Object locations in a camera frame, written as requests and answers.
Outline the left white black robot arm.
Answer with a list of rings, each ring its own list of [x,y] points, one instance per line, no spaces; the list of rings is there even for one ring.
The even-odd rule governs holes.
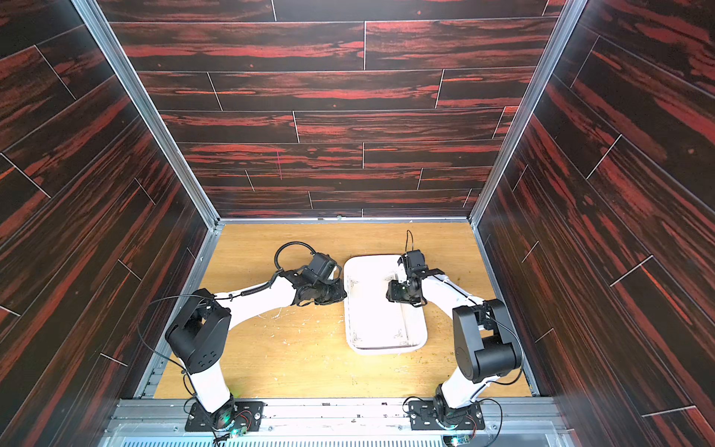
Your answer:
[[[200,411],[215,431],[231,430],[238,410],[220,365],[229,332],[270,310],[332,305],[346,299],[342,279],[315,279],[305,269],[279,271],[267,283],[234,292],[190,294],[165,338],[195,391]]]

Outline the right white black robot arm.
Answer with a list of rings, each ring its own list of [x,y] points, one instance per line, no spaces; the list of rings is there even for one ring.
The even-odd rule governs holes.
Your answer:
[[[434,417],[454,429],[478,408],[477,398],[491,385],[520,371],[523,349],[499,300],[484,300],[453,283],[441,270],[400,274],[389,281],[387,300],[423,307],[433,304],[452,319],[457,368],[438,385],[432,400]]]

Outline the white plastic storage tray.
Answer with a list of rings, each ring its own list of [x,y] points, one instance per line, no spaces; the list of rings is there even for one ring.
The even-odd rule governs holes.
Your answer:
[[[404,272],[397,254],[353,257],[344,265],[346,341],[359,355],[398,355],[428,341],[424,310],[387,300],[390,281]]]

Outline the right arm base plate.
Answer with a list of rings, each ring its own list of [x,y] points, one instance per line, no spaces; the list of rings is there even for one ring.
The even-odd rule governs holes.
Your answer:
[[[474,402],[454,409],[434,400],[409,399],[403,403],[412,430],[485,430],[482,408]]]

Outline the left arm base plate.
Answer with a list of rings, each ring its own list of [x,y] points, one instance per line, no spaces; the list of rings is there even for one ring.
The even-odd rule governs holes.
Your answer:
[[[189,411],[184,430],[243,436],[260,429],[266,404],[260,400],[231,400],[219,410],[210,413],[200,402],[194,402]]]

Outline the front aluminium rail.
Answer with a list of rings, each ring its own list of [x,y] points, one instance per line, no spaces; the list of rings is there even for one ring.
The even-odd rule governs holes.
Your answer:
[[[389,399],[267,399],[251,431],[224,446],[575,446],[551,398],[489,398],[458,430],[417,428],[410,403]],[[186,429],[183,400],[123,400],[102,446],[212,446],[210,432]]]

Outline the right aluminium frame post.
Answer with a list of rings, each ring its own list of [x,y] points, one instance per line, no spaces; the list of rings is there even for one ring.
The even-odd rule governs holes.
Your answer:
[[[536,66],[533,78],[514,115],[514,119],[495,160],[495,165],[493,165],[490,176],[469,216],[469,223],[475,235],[479,233],[479,224],[482,220],[482,216],[484,212],[486,212],[512,156],[514,156],[519,140],[529,124],[531,116],[547,87],[547,82],[549,82],[553,75],[587,3],[587,0],[570,0],[565,3],[562,14],[556,22],[551,37],[549,37],[545,51]]]

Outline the aluminium frame post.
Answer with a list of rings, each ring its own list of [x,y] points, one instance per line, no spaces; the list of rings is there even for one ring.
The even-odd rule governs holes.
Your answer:
[[[549,82],[553,75],[587,3],[587,0],[570,0],[565,3],[562,14],[556,22],[551,37],[549,37],[545,51],[536,66],[533,78],[514,115],[514,119],[495,160],[495,165],[493,165],[490,176],[469,216],[469,223],[475,235],[479,233],[479,224],[482,220],[482,216],[484,212],[486,212],[512,156],[514,156],[519,140],[529,124],[531,116],[547,87],[547,82]]]
[[[182,155],[175,139],[171,136],[167,125],[152,102],[98,2],[72,0],[71,3],[100,51],[104,54],[118,81],[130,97],[162,154],[167,158],[167,162],[169,162],[180,183],[188,193],[205,225],[210,231],[213,231],[219,225],[219,213],[210,202],[206,192]]]

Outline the left aluminium frame post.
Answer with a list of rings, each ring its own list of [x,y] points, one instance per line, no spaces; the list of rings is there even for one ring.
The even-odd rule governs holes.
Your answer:
[[[210,231],[213,231],[219,225],[219,213],[210,202],[206,192],[182,155],[175,139],[171,136],[167,125],[152,102],[98,2],[72,0],[71,3],[100,51],[104,54],[118,81],[130,97],[162,154],[167,158],[167,162],[169,162],[180,183],[188,193],[205,225]]]

